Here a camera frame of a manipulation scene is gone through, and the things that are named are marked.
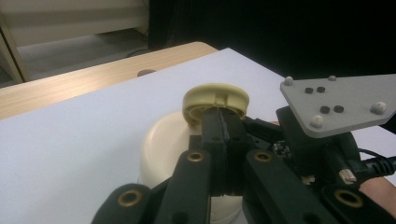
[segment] white table surface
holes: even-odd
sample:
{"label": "white table surface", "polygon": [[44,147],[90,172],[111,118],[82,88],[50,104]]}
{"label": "white table surface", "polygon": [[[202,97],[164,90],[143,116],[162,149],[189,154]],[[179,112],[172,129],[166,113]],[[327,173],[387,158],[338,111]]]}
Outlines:
{"label": "white table surface", "polygon": [[[248,93],[249,117],[277,120],[276,110],[287,105],[281,81],[225,49],[0,120],[0,223],[90,223],[112,190],[136,182],[146,132],[181,109],[186,91],[208,82],[232,84]],[[396,155],[393,133],[373,127],[354,135],[359,147]]]}

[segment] wooden table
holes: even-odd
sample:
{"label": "wooden table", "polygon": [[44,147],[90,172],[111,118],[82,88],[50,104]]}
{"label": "wooden table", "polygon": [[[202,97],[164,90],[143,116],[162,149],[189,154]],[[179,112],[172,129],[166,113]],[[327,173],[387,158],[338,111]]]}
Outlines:
{"label": "wooden table", "polygon": [[205,43],[194,42],[6,87],[0,89],[0,119],[136,78],[145,69],[161,70],[216,51]]}

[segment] gray mounting plate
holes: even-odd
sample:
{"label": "gray mounting plate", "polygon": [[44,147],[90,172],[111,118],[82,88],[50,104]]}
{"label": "gray mounting plate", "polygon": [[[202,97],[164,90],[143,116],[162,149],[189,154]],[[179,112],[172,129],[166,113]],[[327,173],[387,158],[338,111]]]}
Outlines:
{"label": "gray mounting plate", "polygon": [[[325,91],[320,93],[317,87],[324,87]],[[313,92],[305,93],[305,88],[312,88]],[[291,82],[286,78],[280,84],[280,90],[304,132],[314,138],[384,124],[396,111],[396,75],[338,77],[336,80],[307,79]],[[371,112],[372,105],[377,102],[386,104],[386,110],[382,115]],[[336,105],[342,106],[344,111],[334,112]],[[322,106],[330,108],[328,114],[320,112]],[[319,118],[321,127],[311,124],[316,115],[321,116]]]}

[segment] gray floor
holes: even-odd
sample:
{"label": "gray floor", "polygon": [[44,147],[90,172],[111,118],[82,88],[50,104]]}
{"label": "gray floor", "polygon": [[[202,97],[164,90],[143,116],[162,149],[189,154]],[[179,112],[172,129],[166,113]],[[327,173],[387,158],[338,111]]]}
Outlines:
{"label": "gray floor", "polygon": [[[147,48],[147,38],[134,29],[82,36],[19,47],[18,51],[32,80],[110,63]],[[13,85],[0,68],[0,88]]]}

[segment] bolt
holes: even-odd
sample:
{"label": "bolt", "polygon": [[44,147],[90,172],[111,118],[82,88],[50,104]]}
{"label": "bolt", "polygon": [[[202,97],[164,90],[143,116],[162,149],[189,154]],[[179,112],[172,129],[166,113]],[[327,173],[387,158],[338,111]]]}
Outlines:
{"label": "bolt", "polygon": [[310,87],[305,88],[305,93],[311,94],[312,92],[314,92],[314,89]]}
{"label": "bolt", "polygon": [[337,79],[337,77],[336,76],[329,76],[329,81],[335,81],[336,79]]}
{"label": "bolt", "polygon": [[320,113],[329,114],[329,112],[330,112],[330,108],[328,106],[323,105],[323,106],[320,107]]}
{"label": "bolt", "polygon": [[340,172],[338,172],[340,175],[341,179],[346,183],[347,185],[354,184],[354,182],[357,181],[356,176],[353,175],[352,171],[349,169],[343,169]]}
{"label": "bolt", "polygon": [[321,128],[323,126],[323,117],[321,115],[315,115],[309,123],[314,128]]}
{"label": "bolt", "polygon": [[323,93],[323,92],[325,92],[325,91],[326,91],[326,88],[324,88],[324,87],[317,87],[317,92]]}
{"label": "bolt", "polygon": [[293,85],[293,78],[292,77],[285,77],[285,86],[291,86]]}
{"label": "bolt", "polygon": [[344,107],[341,105],[336,105],[333,110],[335,113],[342,113],[344,112]]}
{"label": "bolt", "polygon": [[370,111],[372,113],[377,114],[377,115],[383,115],[386,110],[387,110],[387,104],[385,104],[384,102],[381,102],[381,101],[373,104],[370,109]]}

